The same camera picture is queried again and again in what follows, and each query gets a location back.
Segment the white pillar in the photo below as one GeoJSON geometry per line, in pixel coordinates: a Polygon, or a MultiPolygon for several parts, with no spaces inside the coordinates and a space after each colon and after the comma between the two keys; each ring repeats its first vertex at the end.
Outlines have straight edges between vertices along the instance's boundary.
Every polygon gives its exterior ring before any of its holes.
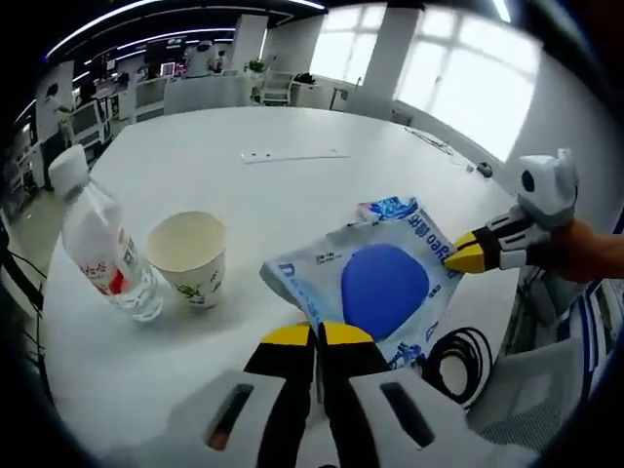
{"type": "Polygon", "coordinates": [[[403,63],[410,49],[420,10],[388,8],[372,50],[363,90],[380,98],[392,99],[403,63]]]}
{"type": "Polygon", "coordinates": [[[236,24],[232,43],[232,68],[242,70],[250,60],[260,57],[268,17],[242,15],[236,24]]]}

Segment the paper cup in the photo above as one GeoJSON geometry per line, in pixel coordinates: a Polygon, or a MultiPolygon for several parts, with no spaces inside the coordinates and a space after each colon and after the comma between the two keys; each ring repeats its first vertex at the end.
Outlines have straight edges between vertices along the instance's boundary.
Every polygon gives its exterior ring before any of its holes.
{"type": "Polygon", "coordinates": [[[190,304],[214,307],[225,274],[225,226],[208,213],[174,214],[149,234],[147,259],[190,304]]]}

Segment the desk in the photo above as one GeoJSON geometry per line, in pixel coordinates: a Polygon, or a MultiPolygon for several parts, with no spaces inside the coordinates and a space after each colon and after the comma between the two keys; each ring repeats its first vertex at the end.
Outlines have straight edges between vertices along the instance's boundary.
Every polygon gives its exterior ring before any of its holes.
{"type": "MultiPolygon", "coordinates": [[[[45,346],[68,427],[95,453],[163,431],[176,403],[224,369],[241,368],[268,332],[300,320],[260,280],[262,261],[338,228],[358,202],[414,194],[451,239],[508,210],[511,197],[494,181],[469,174],[466,164],[402,126],[318,109],[213,109],[127,127],[97,161],[93,177],[122,201],[140,247],[175,212],[218,216],[228,229],[224,299],[209,312],[191,311],[176,306],[167,290],[163,315],[135,323],[99,296],[57,243],[46,288],[45,346]],[[253,165],[240,157],[301,148],[322,154],[331,147],[351,157],[253,165]]],[[[479,328],[496,356],[518,274],[466,276],[438,331],[479,328]]],[[[310,444],[324,444],[328,433],[310,444]]],[[[321,450],[307,444],[302,452],[318,461],[321,450]]]]}

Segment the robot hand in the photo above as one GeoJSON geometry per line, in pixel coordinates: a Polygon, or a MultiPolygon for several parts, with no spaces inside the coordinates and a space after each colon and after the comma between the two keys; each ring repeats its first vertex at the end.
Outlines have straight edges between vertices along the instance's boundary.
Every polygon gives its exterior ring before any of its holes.
{"type": "Polygon", "coordinates": [[[557,157],[523,156],[518,204],[484,227],[464,234],[457,252],[445,260],[451,270],[482,273],[540,262],[551,232],[570,224],[578,196],[578,176],[569,150],[557,157]]]}

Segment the ceiling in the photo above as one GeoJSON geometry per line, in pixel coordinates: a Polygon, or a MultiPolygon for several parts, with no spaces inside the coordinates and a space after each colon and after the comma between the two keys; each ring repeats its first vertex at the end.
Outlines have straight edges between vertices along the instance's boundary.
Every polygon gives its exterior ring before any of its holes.
{"type": "MultiPolygon", "coordinates": [[[[284,21],[299,20],[323,11],[288,0],[160,0],[127,11],[90,28],[59,48],[49,60],[47,54],[62,38],[110,11],[135,3],[136,0],[55,0],[41,2],[21,0],[12,2],[11,28],[3,28],[5,63],[9,63],[5,78],[9,93],[8,104],[2,112],[3,129],[11,128],[15,117],[32,100],[38,80],[46,70],[59,61],[75,59],[76,73],[82,63],[106,49],[146,37],[195,28],[235,27],[243,13],[269,16],[269,27],[284,21]],[[16,34],[15,25],[21,26],[16,34]]],[[[314,0],[328,8],[368,3],[349,0],[314,0]]],[[[514,24],[544,41],[547,52],[560,59],[568,68],[584,79],[593,89],[601,87],[601,77],[595,73],[583,56],[581,37],[573,36],[573,21],[566,20],[565,10],[542,8],[545,0],[505,0],[514,15],[514,24]]],[[[619,21],[613,9],[624,13],[619,0],[565,0],[568,10],[581,24],[586,37],[591,38],[595,58],[602,63],[610,77],[610,84],[619,89],[624,83],[622,41],[619,21]]],[[[395,6],[415,7],[417,0],[390,0],[395,6]]],[[[466,8],[498,20],[493,0],[430,0],[426,3],[466,8]]],[[[232,37],[232,33],[209,33],[195,38],[232,37]]]]}

